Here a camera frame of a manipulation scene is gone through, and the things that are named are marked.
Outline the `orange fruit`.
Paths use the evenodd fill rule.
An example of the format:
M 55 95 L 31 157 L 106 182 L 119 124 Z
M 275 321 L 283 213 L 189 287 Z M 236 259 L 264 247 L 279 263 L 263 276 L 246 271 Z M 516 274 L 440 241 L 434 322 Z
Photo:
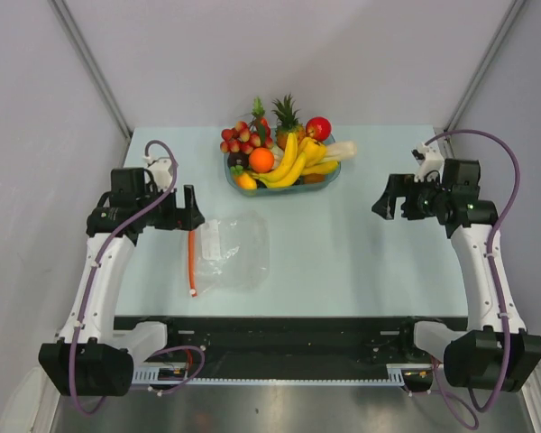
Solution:
M 266 148 L 256 148 L 249 156 L 250 168 L 256 173 L 266 173 L 272 170 L 275 163 L 274 154 Z

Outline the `clear zip top bag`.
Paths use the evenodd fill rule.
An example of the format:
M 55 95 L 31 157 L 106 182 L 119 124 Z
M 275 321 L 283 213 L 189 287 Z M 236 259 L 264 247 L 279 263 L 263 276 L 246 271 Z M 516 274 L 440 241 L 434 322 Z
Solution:
M 270 234 L 256 212 L 211 219 L 188 234 L 188 291 L 195 298 L 210 290 L 258 289 L 270 274 Z

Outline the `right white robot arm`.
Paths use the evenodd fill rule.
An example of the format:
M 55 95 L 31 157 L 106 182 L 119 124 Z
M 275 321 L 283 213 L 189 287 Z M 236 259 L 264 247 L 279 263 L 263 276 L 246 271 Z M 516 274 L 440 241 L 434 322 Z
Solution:
M 447 159 L 425 176 L 391 174 L 371 210 L 395 216 L 398 198 L 407 220 L 434 217 L 445 228 L 463 276 L 468 320 L 454 331 L 435 320 L 418 320 L 398 339 L 409 362 L 432 355 L 453 387 L 518 392 L 541 359 L 541 336 L 531 335 L 513 305 L 500 256 L 498 212 L 481 200 L 477 161 Z

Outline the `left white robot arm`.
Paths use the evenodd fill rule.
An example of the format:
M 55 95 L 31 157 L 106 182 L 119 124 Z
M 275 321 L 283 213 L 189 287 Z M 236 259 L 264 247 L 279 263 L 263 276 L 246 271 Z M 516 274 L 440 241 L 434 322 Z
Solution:
M 157 321 L 114 331 L 124 274 L 142 232 L 197 229 L 205 221 L 193 186 L 176 202 L 176 170 L 166 160 L 146 168 L 114 169 L 110 189 L 87 217 L 87 257 L 69 317 L 54 343 L 45 343 L 39 363 L 64 396 L 123 396 L 135 368 L 153 355 L 169 361 L 180 337 Z

